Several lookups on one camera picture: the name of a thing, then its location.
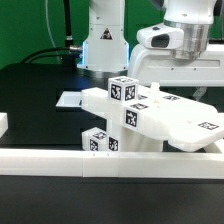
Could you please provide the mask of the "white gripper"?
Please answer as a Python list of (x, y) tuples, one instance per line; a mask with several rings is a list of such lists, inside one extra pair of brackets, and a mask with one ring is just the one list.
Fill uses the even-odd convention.
[(224, 87), (224, 43), (209, 44), (209, 25), (157, 24), (137, 32), (128, 76), (149, 86), (197, 87), (199, 101), (206, 87)]

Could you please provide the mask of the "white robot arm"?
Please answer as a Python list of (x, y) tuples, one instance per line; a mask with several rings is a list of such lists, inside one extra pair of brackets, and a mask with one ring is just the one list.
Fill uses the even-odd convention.
[(82, 69), (103, 75), (125, 71), (142, 85), (224, 87), (224, 0), (151, 0), (163, 22), (124, 39), (125, 0), (90, 0)]

